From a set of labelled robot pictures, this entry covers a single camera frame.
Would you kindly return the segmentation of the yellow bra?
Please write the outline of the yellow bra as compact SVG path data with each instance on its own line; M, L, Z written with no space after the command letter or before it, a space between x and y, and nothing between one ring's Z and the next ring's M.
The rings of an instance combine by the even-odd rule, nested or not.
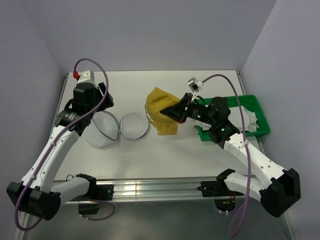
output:
M180 101L176 96L155 87L146 97L144 105L148 122L157 130L160 136L176 135L178 122L161 113L167 107L172 107Z

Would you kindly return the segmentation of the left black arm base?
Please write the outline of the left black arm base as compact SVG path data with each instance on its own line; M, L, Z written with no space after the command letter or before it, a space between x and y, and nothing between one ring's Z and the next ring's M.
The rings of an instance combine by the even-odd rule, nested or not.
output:
M111 201L114 194L113 184L98 184L96 189L93 191L91 196L78 196L72 201L86 201L86 200L100 200L100 201Z

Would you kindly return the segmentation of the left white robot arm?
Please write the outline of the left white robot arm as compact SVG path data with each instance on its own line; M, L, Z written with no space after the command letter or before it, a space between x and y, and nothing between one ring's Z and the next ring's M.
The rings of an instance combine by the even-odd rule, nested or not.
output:
M73 98L57 115L50 139L40 156L20 182L11 182L6 189L16 214L24 212L48 221L64 203L76 198L91 200L96 197L97 180L93 176L79 173L60 185L54 186L53 182L68 152L90 125L94 114L113 105L107 84L76 84Z

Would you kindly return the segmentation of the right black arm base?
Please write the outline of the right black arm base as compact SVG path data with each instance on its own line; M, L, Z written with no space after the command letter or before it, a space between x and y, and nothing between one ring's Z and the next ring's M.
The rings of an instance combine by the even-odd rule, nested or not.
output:
M229 190L225 184L222 184L222 182L218 180L202 181L200 186L198 186L196 189L201 192L204 198L234 197L244 195L243 193Z

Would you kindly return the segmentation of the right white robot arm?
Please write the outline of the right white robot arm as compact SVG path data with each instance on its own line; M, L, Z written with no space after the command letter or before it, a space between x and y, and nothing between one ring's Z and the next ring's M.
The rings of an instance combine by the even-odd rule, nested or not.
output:
M178 103L161 110L161 114L180 124L188 118L209 124L211 141L235 156L256 176L252 180L248 175L227 169L216 177L216 189L220 194L248 194L276 218L300 200L299 173L278 165L246 140L229 120L231 111L227 98L214 97L208 105L193 103L191 99L192 95L187 93Z

